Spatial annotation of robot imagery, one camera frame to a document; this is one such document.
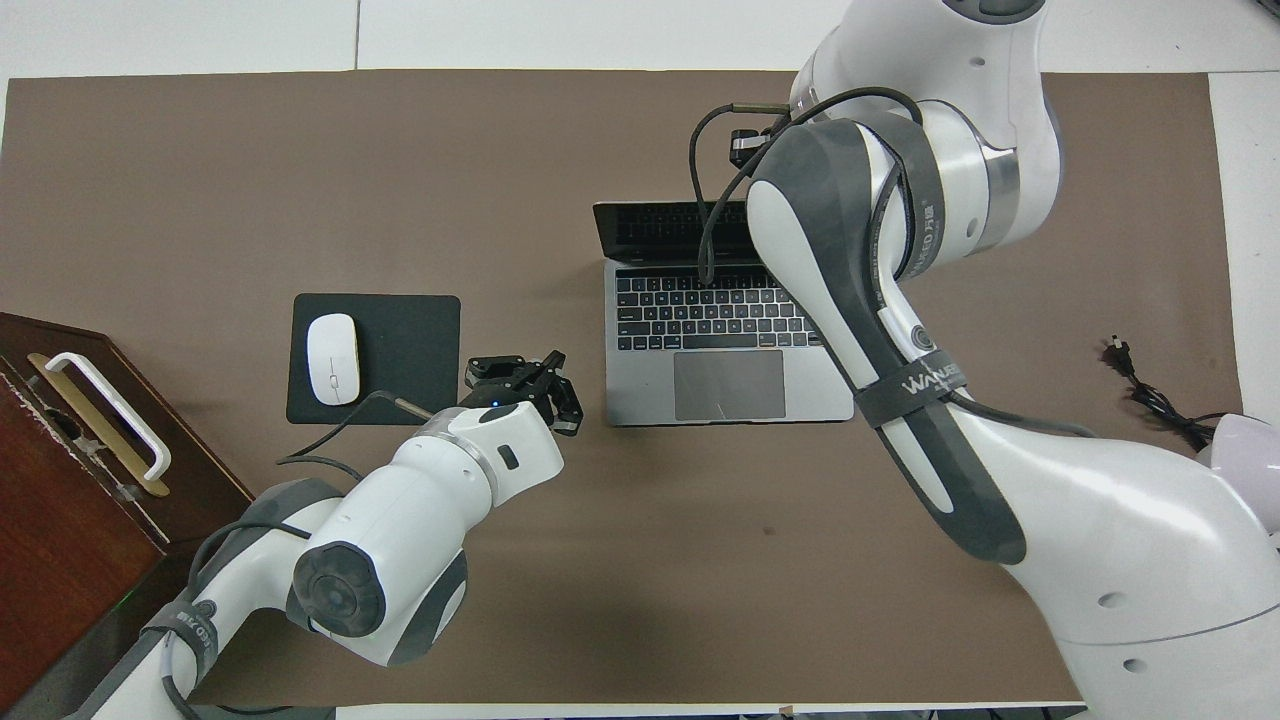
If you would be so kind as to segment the grey aluminium laptop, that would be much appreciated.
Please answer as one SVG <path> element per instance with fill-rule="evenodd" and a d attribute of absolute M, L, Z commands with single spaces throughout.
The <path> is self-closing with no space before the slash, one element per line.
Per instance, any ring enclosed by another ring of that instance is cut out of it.
<path fill-rule="evenodd" d="M 614 427 L 846 421 L 852 392 L 759 259 L 744 201 L 696 268 L 692 201 L 595 202 L 604 264 L 605 410 Z"/>

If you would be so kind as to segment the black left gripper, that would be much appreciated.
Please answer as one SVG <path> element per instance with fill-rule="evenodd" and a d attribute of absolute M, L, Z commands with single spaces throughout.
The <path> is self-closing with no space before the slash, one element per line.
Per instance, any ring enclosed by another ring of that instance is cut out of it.
<path fill-rule="evenodd" d="M 468 407 L 493 409 L 527 401 L 554 433 L 575 437 L 584 413 L 572 382 L 562 372 L 564 361 L 559 350 L 550 351 L 540 364 L 527 364 L 520 355 L 471 357 L 463 374 L 470 388 Z"/>

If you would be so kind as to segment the black mouse pad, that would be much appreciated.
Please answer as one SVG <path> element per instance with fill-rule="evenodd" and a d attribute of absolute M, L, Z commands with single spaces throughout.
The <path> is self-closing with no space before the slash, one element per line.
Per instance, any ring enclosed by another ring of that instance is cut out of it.
<path fill-rule="evenodd" d="M 314 397 L 305 351 L 310 322 L 330 313 L 355 319 L 361 375 L 356 401 L 335 407 Z M 431 413 L 454 405 L 461 368 L 460 315 L 460 300 L 448 295 L 297 295 L 285 419 L 292 424 L 335 425 L 352 416 L 360 425 L 415 425 L 422 418 L 396 406 L 394 398 Z"/>

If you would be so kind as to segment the dark brown wooden box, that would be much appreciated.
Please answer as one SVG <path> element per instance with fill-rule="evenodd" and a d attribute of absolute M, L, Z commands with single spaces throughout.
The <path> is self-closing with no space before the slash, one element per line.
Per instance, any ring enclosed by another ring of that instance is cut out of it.
<path fill-rule="evenodd" d="M 250 501 L 105 334 L 0 313 L 0 720 L 73 712 Z"/>

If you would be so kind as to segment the white desk lamp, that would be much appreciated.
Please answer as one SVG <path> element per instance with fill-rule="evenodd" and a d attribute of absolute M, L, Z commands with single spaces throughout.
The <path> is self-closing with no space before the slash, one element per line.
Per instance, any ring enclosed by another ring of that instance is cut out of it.
<path fill-rule="evenodd" d="M 1280 552 L 1280 428 L 1228 414 L 1196 460 L 1229 483 Z"/>

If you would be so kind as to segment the brown table mat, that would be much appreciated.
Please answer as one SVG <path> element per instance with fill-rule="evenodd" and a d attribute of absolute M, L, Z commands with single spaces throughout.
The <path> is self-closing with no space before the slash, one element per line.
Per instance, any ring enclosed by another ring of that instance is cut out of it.
<path fill-rule="evenodd" d="M 300 293 L 451 295 L 463 357 L 566 354 L 564 470 L 467 536 L 468 593 L 381 669 L 275 612 L 204 702 L 1074 701 L 1036 606 L 940 530 L 863 419 L 613 428 L 593 204 L 689 193 L 691 128 L 787 73 L 360 70 L 14 79 L 0 311 L 108 334 L 255 493 Z"/>

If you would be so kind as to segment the white computer mouse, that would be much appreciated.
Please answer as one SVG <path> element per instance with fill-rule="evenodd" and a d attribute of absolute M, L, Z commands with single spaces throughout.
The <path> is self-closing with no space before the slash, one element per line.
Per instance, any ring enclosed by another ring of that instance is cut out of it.
<path fill-rule="evenodd" d="M 314 397 L 334 407 L 355 402 L 361 389 L 355 319 L 344 313 L 315 318 L 306 331 L 305 351 Z"/>

